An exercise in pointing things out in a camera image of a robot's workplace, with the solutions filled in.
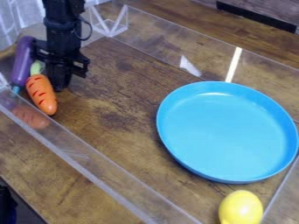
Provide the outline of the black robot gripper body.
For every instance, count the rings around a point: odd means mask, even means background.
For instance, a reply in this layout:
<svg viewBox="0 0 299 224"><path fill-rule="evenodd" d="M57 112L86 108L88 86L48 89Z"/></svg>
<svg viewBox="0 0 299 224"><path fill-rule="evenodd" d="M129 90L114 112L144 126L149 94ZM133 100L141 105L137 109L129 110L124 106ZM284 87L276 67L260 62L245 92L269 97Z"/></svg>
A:
<svg viewBox="0 0 299 224"><path fill-rule="evenodd" d="M46 39L36 39L32 42L33 57L45 63L57 64L61 67L68 67L72 74L81 78L86 77L89 59L81 54L80 47L81 42L90 38L90 34L85 38L81 34L81 24L90 26L90 23L82 17L74 17L74 19L66 23L58 23L45 18L42 20L45 26Z"/></svg>

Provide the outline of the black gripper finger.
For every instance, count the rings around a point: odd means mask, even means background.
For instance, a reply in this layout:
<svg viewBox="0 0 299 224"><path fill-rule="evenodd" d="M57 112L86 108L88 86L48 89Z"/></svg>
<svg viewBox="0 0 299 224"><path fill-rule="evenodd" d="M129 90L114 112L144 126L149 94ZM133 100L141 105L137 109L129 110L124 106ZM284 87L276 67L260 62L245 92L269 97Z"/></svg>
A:
<svg viewBox="0 0 299 224"><path fill-rule="evenodd" d="M56 92L61 91L61 66L49 63L46 65L46 76L50 81L52 88Z"/></svg>
<svg viewBox="0 0 299 224"><path fill-rule="evenodd" d="M60 66L57 90L61 91L70 83L72 72L66 66Z"/></svg>

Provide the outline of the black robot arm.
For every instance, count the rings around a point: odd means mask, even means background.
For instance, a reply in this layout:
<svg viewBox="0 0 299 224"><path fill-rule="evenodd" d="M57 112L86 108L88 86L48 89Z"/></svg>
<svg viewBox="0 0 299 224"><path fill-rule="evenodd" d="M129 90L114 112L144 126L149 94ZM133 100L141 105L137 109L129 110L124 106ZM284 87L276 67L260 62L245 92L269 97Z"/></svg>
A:
<svg viewBox="0 0 299 224"><path fill-rule="evenodd" d="M45 63L45 74L53 90L60 92L69 84L72 75L86 77L89 58L80 52L81 42L90 37L81 36L81 24L92 28L81 17L85 0L41 0L45 9L42 24L45 40L32 43L33 57Z"/></svg>

